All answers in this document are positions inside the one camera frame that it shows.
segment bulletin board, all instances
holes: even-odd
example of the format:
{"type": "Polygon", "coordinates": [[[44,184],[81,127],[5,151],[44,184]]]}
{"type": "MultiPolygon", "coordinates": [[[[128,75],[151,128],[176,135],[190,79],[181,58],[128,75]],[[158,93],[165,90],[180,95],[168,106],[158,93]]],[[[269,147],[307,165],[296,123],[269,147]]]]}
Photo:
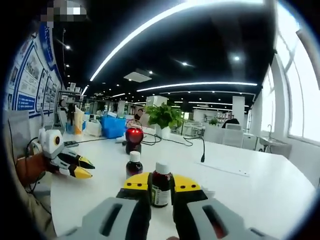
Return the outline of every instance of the bulletin board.
{"type": "Polygon", "coordinates": [[[7,110],[27,110],[29,118],[45,115],[51,116],[56,104],[57,91],[62,87],[57,65],[51,57],[48,62],[48,45],[51,45],[46,26],[41,26],[43,38],[30,37],[18,52],[5,91],[4,108],[7,110]]]}

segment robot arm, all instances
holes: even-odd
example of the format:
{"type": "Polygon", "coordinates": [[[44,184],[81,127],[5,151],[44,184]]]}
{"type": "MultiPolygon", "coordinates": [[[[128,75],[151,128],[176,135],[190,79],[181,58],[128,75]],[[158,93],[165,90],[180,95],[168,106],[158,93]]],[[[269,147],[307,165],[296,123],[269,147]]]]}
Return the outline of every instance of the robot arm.
{"type": "Polygon", "coordinates": [[[40,130],[39,142],[50,167],[57,172],[78,179],[92,177],[86,169],[94,169],[94,165],[85,157],[66,148],[59,130],[40,130]]]}
{"type": "MultiPolygon", "coordinates": [[[[145,240],[151,219],[151,173],[127,179],[116,197],[109,197],[83,217],[82,227],[60,240],[145,240]]],[[[180,240],[274,240],[216,199],[208,199],[192,179],[173,175],[173,220],[180,240]]]]}

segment faucet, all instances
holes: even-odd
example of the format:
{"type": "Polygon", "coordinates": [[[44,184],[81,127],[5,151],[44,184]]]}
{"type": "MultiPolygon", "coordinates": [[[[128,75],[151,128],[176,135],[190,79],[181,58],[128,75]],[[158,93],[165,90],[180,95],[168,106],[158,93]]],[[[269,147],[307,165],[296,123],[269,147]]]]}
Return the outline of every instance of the faucet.
{"type": "Polygon", "coordinates": [[[269,124],[268,127],[270,126],[270,131],[269,131],[269,138],[271,138],[271,131],[272,131],[272,125],[269,124]]]}

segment bottle label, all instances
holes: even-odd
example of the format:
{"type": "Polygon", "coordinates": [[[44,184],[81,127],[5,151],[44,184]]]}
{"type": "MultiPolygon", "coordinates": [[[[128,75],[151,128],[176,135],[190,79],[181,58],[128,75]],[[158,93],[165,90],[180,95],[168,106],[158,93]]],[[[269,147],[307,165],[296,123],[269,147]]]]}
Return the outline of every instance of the bottle label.
{"type": "Polygon", "coordinates": [[[161,191],[157,186],[152,185],[152,203],[156,206],[163,206],[169,203],[170,190],[161,191]]]}

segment white table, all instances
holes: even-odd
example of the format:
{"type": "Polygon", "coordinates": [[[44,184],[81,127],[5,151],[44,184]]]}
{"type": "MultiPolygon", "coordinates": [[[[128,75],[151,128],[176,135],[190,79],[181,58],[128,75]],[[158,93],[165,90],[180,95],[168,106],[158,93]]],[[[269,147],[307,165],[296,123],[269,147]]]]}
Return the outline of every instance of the white table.
{"type": "MultiPolygon", "coordinates": [[[[64,135],[65,141],[85,141],[93,136],[64,135]]],[[[183,140],[179,135],[171,139],[183,140]]],[[[154,138],[148,136],[146,141],[154,138]]],[[[198,164],[203,153],[201,140],[187,147],[169,141],[154,146],[142,145],[144,172],[153,172],[156,161],[167,160],[171,171],[191,177],[215,191],[215,198],[243,217],[253,227],[283,239],[303,217],[315,195],[315,188],[286,158],[212,142],[205,143],[205,164],[198,164]],[[246,176],[233,173],[246,173],[246,176]]],[[[126,179],[129,160],[125,148],[115,140],[80,143],[73,148],[94,165],[90,179],[53,176],[51,211],[58,236],[82,225],[82,218],[108,197],[115,197],[126,179]]],[[[165,240],[178,236],[172,206],[152,208],[148,239],[165,240]]]]}

